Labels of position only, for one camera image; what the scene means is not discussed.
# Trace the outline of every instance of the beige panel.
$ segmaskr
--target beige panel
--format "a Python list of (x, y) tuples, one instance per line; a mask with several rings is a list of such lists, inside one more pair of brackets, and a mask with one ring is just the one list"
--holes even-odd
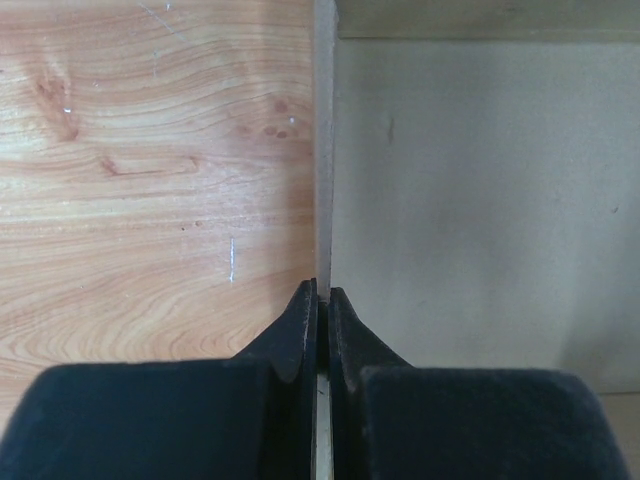
[(338, 0), (343, 38), (640, 40), (636, 0)]
[(333, 286), (417, 365), (640, 390), (640, 47), (342, 41)]
[(334, 61), (338, 23), (334, 0), (314, 0), (314, 159), (318, 295), (329, 298), (333, 212)]
[(633, 478), (640, 478), (640, 394), (603, 395), (609, 423)]
[(0, 1), (0, 429), (43, 368), (233, 355), (313, 275), (304, 0)]

